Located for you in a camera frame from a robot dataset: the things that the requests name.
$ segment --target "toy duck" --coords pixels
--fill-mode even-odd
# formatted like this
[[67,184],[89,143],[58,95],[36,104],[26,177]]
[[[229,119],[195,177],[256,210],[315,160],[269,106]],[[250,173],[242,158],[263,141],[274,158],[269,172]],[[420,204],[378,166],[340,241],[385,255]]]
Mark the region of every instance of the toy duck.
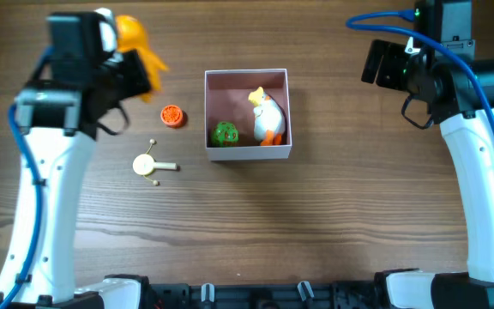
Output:
[[255,139],[261,142],[261,146],[281,145],[285,117],[280,106],[262,87],[249,94],[249,102],[255,106]]
[[[150,85],[153,91],[161,90],[160,76],[158,70],[167,71],[167,66],[154,52],[150,50],[148,45],[148,34],[142,24],[135,18],[129,15],[120,15],[116,18],[117,30],[119,37],[117,38],[117,50],[119,52],[128,52],[136,49],[138,56],[141,58]],[[148,103],[152,98],[153,93],[141,94],[141,99]]]

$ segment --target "white toy duck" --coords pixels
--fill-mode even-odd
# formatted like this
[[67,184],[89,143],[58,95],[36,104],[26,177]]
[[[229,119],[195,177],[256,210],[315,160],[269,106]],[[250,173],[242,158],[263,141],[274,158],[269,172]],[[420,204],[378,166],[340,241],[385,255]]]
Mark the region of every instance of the white toy duck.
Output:
[[262,87],[249,94],[249,102],[255,106],[255,139],[261,142],[261,146],[281,145],[285,117],[280,106]]

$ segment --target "box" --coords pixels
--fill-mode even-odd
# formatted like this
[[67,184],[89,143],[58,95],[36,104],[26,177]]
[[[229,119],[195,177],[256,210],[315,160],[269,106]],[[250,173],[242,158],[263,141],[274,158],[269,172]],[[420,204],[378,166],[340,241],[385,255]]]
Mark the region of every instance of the box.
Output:
[[[281,145],[262,147],[254,138],[254,107],[248,98],[259,87],[272,96],[286,117]],[[239,131],[236,147],[211,145],[211,132],[221,121],[236,125]],[[205,71],[205,146],[211,161],[287,159],[292,147],[287,70]]]

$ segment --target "orange round object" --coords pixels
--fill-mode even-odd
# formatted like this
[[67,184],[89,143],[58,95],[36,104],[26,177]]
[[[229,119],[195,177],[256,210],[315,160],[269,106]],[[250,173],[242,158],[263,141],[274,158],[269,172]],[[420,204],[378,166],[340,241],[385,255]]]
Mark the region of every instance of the orange round object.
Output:
[[161,121],[171,128],[179,128],[184,124],[184,114],[178,106],[165,106],[161,111]]

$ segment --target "green toy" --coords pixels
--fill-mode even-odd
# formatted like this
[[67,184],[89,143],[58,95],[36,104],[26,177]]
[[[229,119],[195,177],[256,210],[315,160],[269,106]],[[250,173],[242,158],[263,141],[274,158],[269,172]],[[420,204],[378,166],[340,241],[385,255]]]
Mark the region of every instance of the green toy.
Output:
[[238,143],[239,132],[233,123],[222,121],[218,123],[211,134],[213,147],[233,147]]

